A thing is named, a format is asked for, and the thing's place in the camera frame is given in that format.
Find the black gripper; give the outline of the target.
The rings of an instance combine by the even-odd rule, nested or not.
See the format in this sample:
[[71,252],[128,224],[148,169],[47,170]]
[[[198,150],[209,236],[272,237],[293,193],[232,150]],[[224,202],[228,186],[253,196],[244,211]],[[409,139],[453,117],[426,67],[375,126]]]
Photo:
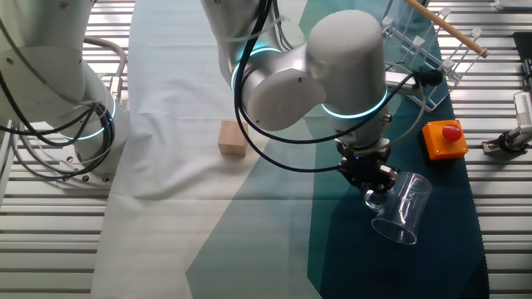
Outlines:
[[342,154],[338,172],[359,191],[371,190],[375,194],[386,194],[395,184],[399,169],[386,165],[389,151],[367,155],[355,155],[352,152]]

